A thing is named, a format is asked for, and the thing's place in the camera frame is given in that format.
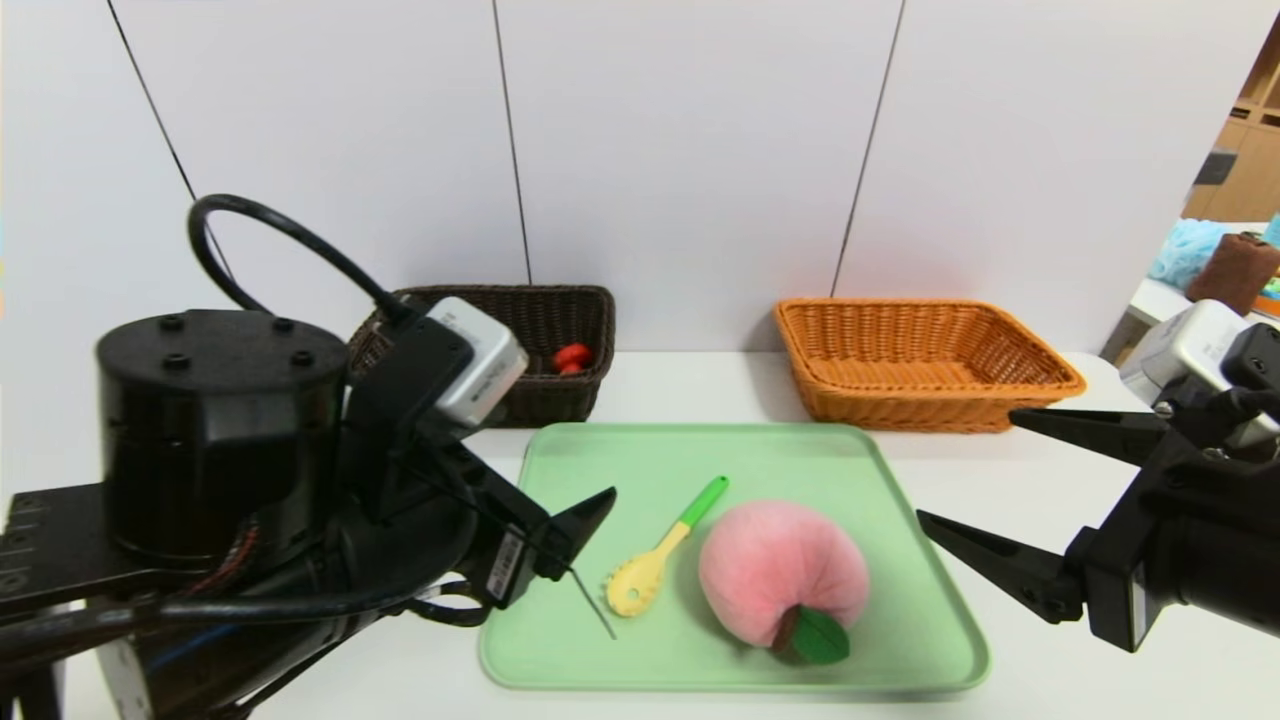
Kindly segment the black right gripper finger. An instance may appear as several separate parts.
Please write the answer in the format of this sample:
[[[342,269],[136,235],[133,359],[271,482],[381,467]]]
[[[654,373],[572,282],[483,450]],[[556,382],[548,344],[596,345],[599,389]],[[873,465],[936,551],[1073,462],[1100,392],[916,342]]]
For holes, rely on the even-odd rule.
[[[918,509],[928,539],[1048,624],[1084,616],[1080,574],[1068,559]]]
[[[1152,413],[1020,407],[1009,420],[1016,428],[1133,466],[1143,465],[1169,430]]]

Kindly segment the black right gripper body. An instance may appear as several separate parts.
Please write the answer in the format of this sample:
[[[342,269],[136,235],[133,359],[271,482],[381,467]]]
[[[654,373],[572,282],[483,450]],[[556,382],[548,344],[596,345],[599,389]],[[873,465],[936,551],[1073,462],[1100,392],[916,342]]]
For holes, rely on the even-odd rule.
[[[1138,469],[1073,553],[1096,637],[1135,652],[1171,605],[1277,634],[1276,460],[1215,456],[1164,428],[1088,447]]]

